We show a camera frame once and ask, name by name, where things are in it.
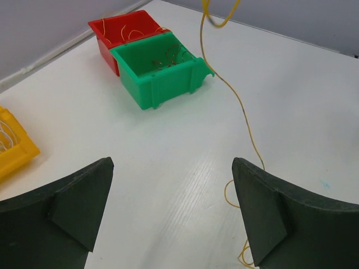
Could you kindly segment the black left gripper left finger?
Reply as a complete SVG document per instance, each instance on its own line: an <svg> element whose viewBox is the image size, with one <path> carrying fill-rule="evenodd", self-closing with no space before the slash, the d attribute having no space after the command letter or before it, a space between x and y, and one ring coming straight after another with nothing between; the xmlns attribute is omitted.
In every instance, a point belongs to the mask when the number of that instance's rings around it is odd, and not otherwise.
<svg viewBox="0 0 359 269"><path fill-rule="evenodd" d="M110 157L1 201L1 268L84 268L113 179Z"/></svg>

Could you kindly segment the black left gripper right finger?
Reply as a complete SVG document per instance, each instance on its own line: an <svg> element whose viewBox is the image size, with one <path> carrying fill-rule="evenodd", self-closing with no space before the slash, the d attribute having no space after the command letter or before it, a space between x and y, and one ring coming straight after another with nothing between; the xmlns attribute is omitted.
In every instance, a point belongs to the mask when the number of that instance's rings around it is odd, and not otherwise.
<svg viewBox="0 0 359 269"><path fill-rule="evenodd" d="M232 174L256 267L358 267L357 204L308 191L239 157Z"/></svg>

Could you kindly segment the green plastic bin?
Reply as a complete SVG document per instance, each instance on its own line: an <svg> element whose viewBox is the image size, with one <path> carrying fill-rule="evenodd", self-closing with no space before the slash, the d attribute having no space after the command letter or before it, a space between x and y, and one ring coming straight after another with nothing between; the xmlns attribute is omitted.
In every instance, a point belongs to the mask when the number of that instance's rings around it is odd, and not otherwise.
<svg viewBox="0 0 359 269"><path fill-rule="evenodd" d="M171 32L120 45L110 50L123 86L142 110L194 93L214 72Z"/></svg>

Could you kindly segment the red plastic bin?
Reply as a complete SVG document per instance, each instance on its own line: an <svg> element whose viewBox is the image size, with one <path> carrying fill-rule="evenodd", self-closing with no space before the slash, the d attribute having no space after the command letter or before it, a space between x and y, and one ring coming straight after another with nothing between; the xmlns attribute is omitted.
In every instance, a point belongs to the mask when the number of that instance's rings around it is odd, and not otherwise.
<svg viewBox="0 0 359 269"><path fill-rule="evenodd" d="M101 18L88 22L88 25L96 36L102 57L117 76L118 63L112 56L111 49L169 31L168 28L161 27L145 10Z"/></svg>

